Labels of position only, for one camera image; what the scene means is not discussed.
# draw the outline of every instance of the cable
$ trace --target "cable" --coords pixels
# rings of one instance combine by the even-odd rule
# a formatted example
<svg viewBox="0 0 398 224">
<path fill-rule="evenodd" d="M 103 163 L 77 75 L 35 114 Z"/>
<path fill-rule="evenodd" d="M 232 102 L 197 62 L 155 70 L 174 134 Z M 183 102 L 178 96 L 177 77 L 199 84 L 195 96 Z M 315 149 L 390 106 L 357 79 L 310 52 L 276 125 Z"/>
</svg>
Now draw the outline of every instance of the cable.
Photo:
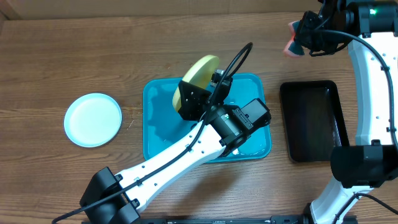
<svg viewBox="0 0 398 224">
<path fill-rule="evenodd" d="M 248 57 L 251 49 L 253 48 L 253 43 L 250 42 L 248 44 L 246 44 L 246 46 L 244 46 L 242 48 L 242 50 L 235 56 L 234 60 L 232 60 L 232 62 L 230 63 L 230 65 L 228 65 L 228 67 L 226 68 L 226 70 L 224 71 L 224 73 L 228 73 L 232 67 L 234 66 L 234 64 L 236 63 L 236 61 L 242 56 L 242 54 L 244 52 L 246 52 L 246 54 L 244 54 L 242 60 L 238 63 L 238 65 L 236 66 L 236 68 L 231 72 L 230 75 L 227 76 L 227 78 L 232 77 L 241 67 L 241 65 L 243 64 L 243 62 L 246 60 L 246 58 Z"/>
<path fill-rule="evenodd" d="M 199 121 L 201 121 L 202 117 L 206 114 L 206 111 L 200 116 Z"/>
<path fill-rule="evenodd" d="M 168 161 L 166 164 L 162 165 L 161 167 L 157 168 L 156 170 L 152 171 L 151 173 L 145 175 L 143 178 L 135 181 L 134 183 L 128 185 L 127 187 L 123 188 L 122 190 L 120 190 L 120 191 L 118 191 L 118 192 L 116 192 L 116 193 L 114 193 L 114 194 L 112 194 L 110 196 L 107 196 L 107 197 L 105 197 L 105 198 L 103 198 L 103 199 L 101 199 L 101 200 L 99 200 L 97 202 L 91 203 L 91 204 L 89 204 L 89 205 L 87 205 L 85 207 L 81 207 L 81 208 L 78 208 L 78 209 L 76 209 L 74 211 L 68 212 L 68 213 L 66 213 L 64 215 L 61 215 L 61 216 L 55 218 L 54 220 L 52 220 L 51 224 L 56 224 L 57 222 L 59 222 L 61 220 L 64 220 L 66 218 L 69 218 L 69 217 L 71 217 L 73 215 L 76 215 L 76 214 L 78 214 L 80 212 L 84 212 L 84 211 L 87 211 L 87 210 L 89 210 L 91 208 L 94 208 L 96 206 L 100 206 L 100 205 L 104 204 L 105 202 L 107 202 L 108 200 L 111 200 L 112 198 L 115 198 L 115 197 L 127 192 L 128 190 L 132 189 L 133 187 L 135 187 L 137 185 L 141 185 L 143 183 L 143 181 L 145 181 L 145 180 L 151 178 L 152 176 L 156 175 L 157 173 L 159 173 L 160 171 L 164 170 L 169 165 L 173 164 L 175 161 L 179 160 L 187 152 L 191 151 L 193 145 L 198 141 L 198 139 L 199 139 L 199 137 L 200 137 L 200 135 L 201 135 L 201 133 L 203 131 L 203 128 L 205 128 L 206 123 L 208 122 L 208 118 L 209 118 L 208 115 L 210 114 L 211 107 L 214 105 L 214 102 L 215 102 L 215 99 L 216 99 L 216 95 L 218 94 L 218 91 L 220 89 L 221 83 L 225 80 L 225 78 L 227 77 L 228 72 L 232 69 L 232 67 L 234 66 L 236 61 L 238 61 L 238 59 L 246 51 L 246 54 L 244 55 L 244 57 L 242 58 L 242 60 L 238 64 L 238 66 L 235 68 L 235 70 L 231 73 L 231 75 L 229 75 L 229 77 L 232 76 L 233 74 L 235 74 L 238 71 L 239 67 L 243 64 L 245 59 L 248 57 L 249 52 L 252 49 L 252 47 L 253 47 L 253 43 L 252 42 L 246 44 L 246 46 L 243 47 L 243 49 L 235 56 L 234 60 L 226 68 L 225 72 L 223 73 L 223 76 L 221 77 L 221 80 L 218 82 L 218 84 L 217 84 L 212 96 L 210 97 L 209 104 L 208 104 L 207 109 L 206 109 L 205 114 L 204 114 L 205 118 L 203 119 L 203 122 L 202 122 L 202 124 L 201 124 L 201 126 L 200 126 L 200 128 L 198 130 L 197 135 L 193 138 L 193 141 L 189 144 L 189 146 L 186 149 L 184 149 L 184 151 L 182 151 L 178 156 L 174 157 L 171 161 Z"/>
<path fill-rule="evenodd" d="M 372 45 L 368 44 L 365 40 L 356 37 L 354 35 L 351 34 L 347 34 L 345 32 L 342 31 L 337 31 L 337 30 L 313 30 L 311 31 L 313 33 L 326 33 L 326 34 L 338 34 L 338 35 L 342 35 L 345 37 L 348 37 L 350 39 L 356 40 L 359 43 L 363 44 L 365 47 L 367 47 L 373 54 L 374 56 L 379 60 L 379 62 L 381 63 L 382 69 L 384 70 L 384 73 L 386 74 L 386 78 L 387 78 L 387 84 L 388 84 L 388 94 L 389 94 L 389 107 L 390 107 L 390 133 L 391 133 L 391 139 L 392 139 L 392 143 L 393 145 L 395 145 L 396 150 L 398 152 L 398 142 L 397 142 L 397 137 L 395 135 L 396 129 L 395 129 L 395 117 L 394 117 L 394 88 L 392 86 L 392 78 L 391 78 L 391 74 L 390 74 L 390 68 L 387 66 L 386 62 L 384 61 L 384 59 L 381 57 L 381 55 L 379 54 L 379 52 L 377 52 L 377 50 L 375 48 L 372 47 Z"/>
<path fill-rule="evenodd" d="M 325 25 L 329 20 L 330 17 L 327 17 L 319 26 L 317 26 L 314 30 L 320 29 L 321 27 L 323 27 L 323 25 Z"/>
<path fill-rule="evenodd" d="M 318 13 L 320 16 L 323 16 L 323 8 L 325 8 L 325 6 L 326 6 L 326 0 L 323 0 L 322 7 L 321 7 L 321 9 L 319 10 L 319 13 Z"/>
<path fill-rule="evenodd" d="M 341 7 L 341 0 L 337 0 L 336 8 L 337 8 L 337 11 L 338 11 L 338 12 L 341 11 L 341 10 L 340 10 L 340 7 Z"/>
<path fill-rule="evenodd" d="M 398 215 L 398 211 L 393 209 L 391 206 L 389 206 L 388 204 L 382 202 L 381 200 L 379 200 L 378 198 L 369 195 L 369 194 L 364 194 L 364 193 L 354 193 L 353 196 L 351 198 L 349 198 L 349 200 L 344 204 L 343 208 L 340 209 L 340 211 L 336 214 L 335 219 L 333 220 L 332 224 L 336 224 L 337 221 L 340 219 L 341 214 L 343 214 L 343 212 L 349 207 L 349 205 L 351 205 L 351 203 L 353 203 L 353 201 L 355 199 L 360 199 L 359 197 L 367 197 L 370 198 L 372 200 L 374 200 L 375 202 L 377 202 L 378 204 L 382 205 L 384 208 L 390 210 L 392 213 Z"/>
<path fill-rule="evenodd" d="M 346 42 L 343 45 L 341 45 L 340 47 L 336 48 L 336 50 L 334 50 L 332 52 L 322 52 L 322 53 L 319 53 L 319 54 L 313 54 L 313 51 L 310 51 L 310 56 L 311 57 L 318 57 L 318 56 L 324 56 L 324 55 L 333 55 L 333 54 L 339 52 L 340 50 L 343 50 L 344 48 L 346 48 L 348 44 L 349 43 Z"/>
</svg>

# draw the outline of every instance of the wooden table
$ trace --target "wooden table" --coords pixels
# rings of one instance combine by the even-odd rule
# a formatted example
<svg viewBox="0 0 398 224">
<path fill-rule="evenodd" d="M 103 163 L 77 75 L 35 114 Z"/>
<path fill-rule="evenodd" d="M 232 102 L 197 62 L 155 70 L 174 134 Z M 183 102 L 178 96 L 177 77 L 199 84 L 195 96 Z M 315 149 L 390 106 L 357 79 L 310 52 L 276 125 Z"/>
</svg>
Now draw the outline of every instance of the wooden table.
<svg viewBox="0 0 398 224">
<path fill-rule="evenodd" d="M 346 51 L 300 59 L 282 54 L 287 23 L 302 13 L 117 17 L 7 21 L 0 35 L 0 223 L 50 223 L 79 206 L 92 175 L 142 161 L 142 90 L 156 78 L 181 77 L 199 58 L 225 68 L 241 47 L 254 48 L 241 72 L 261 78 L 272 113 L 272 151 L 262 160 L 205 164 L 162 192 L 143 217 L 269 217 L 299 214 L 331 177 L 329 163 L 289 161 L 279 103 L 287 81 L 333 80 L 349 140 L 357 120 L 353 68 Z M 79 96 L 104 92 L 123 108 L 120 133 L 85 149 L 67 139 L 63 117 Z M 398 181 L 373 195 L 398 208 Z M 397 223 L 368 199 L 352 214 L 360 223 Z M 84 214 L 64 223 L 80 223 Z"/>
</svg>

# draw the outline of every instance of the wood grain surface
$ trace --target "wood grain surface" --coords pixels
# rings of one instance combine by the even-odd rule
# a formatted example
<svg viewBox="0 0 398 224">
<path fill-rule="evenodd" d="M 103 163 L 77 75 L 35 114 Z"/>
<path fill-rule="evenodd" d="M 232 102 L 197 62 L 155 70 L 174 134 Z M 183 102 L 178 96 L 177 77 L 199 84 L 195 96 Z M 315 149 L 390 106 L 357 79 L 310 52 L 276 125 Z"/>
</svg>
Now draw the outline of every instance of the wood grain surface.
<svg viewBox="0 0 398 224">
<path fill-rule="evenodd" d="M 7 18 L 0 12 L 0 34 L 2 31 L 2 25 L 4 24 L 4 21 L 6 21 Z"/>
<path fill-rule="evenodd" d="M 142 90 L 156 78 L 181 77 L 199 58 L 220 57 L 220 68 L 247 42 L 252 53 L 240 72 L 257 74 L 272 113 L 272 150 L 257 161 L 205 164 L 162 192 L 144 218 L 269 217 L 301 213 L 331 177 L 329 163 L 289 161 L 279 87 L 283 82 L 333 80 L 349 140 L 357 119 L 353 68 L 344 50 L 300 59 L 282 54 L 287 24 L 302 13 L 223 16 L 117 17 L 6 21 L 0 35 L 0 223 L 50 223 L 79 206 L 92 175 L 144 161 Z M 109 144 L 74 145 L 63 117 L 79 96 L 103 92 L 123 108 L 123 124 Z M 398 208 L 398 182 L 372 194 Z M 397 223 L 368 199 L 352 214 L 360 223 Z M 63 223 L 87 220 L 79 214 Z"/>
<path fill-rule="evenodd" d="M 317 0 L 0 0 L 0 11 L 11 20 L 304 12 L 320 7 Z"/>
</svg>

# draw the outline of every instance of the blue tray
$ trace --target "blue tray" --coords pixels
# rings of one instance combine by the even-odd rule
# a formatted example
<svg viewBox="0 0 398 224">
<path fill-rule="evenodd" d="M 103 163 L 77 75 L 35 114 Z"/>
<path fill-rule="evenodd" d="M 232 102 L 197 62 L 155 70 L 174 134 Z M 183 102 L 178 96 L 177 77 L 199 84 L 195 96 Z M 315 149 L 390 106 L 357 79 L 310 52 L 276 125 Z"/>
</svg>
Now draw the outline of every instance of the blue tray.
<svg viewBox="0 0 398 224">
<path fill-rule="evenodd" d="M 180 80 L 181 78 L 152 80 L 144 88 L 142 126 L 146 160 L 183 138 L 195 124 L 194 121 L 184 121 L 173 108 L 172 99 Z M 235 74 L 231 91 L 224 103 L 242 108 L 255 98 L 266 102 L 261 80 L 251 73 Z M 267 126 L 258 129 L 239 149 L 227 157 L 210 162 L 262 159 L 268 155 L 271 147 L 271 134 Z"/>
</svg>

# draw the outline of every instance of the white plate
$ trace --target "white plate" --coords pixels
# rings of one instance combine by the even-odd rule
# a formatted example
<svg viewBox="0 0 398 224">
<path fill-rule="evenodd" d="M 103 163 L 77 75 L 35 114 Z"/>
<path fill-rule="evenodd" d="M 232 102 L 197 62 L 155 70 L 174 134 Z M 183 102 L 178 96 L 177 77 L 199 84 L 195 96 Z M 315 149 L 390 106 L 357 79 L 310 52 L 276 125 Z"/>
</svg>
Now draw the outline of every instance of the white plate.
<svg viewBox="0 0 398 224">
<path fill-rule="evenodd" d="M 122 111 L 108 95 L 90 93 L 73 102 L 63 121 L 68 138 L 78 146 L 97 147 L 119 131 Z"/>
</svg>

